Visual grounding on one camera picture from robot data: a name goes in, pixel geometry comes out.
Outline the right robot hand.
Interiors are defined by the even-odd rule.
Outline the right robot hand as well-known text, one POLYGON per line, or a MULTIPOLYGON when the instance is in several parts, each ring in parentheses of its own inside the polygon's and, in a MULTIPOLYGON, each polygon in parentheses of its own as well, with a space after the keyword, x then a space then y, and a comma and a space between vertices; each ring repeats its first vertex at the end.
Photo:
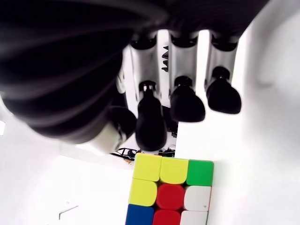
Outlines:
POLYGON ((3 0, 0 3, 0 95, 38 134, 115 152, 135 135, 145 151, 161 149, 167 118, 161 103, 158 31, 169 116, 200 122, 195 93, 198 34, 210 33, 204 88, 209 108, 238 114, 232 87, 241 35, 265 0, 3 0))

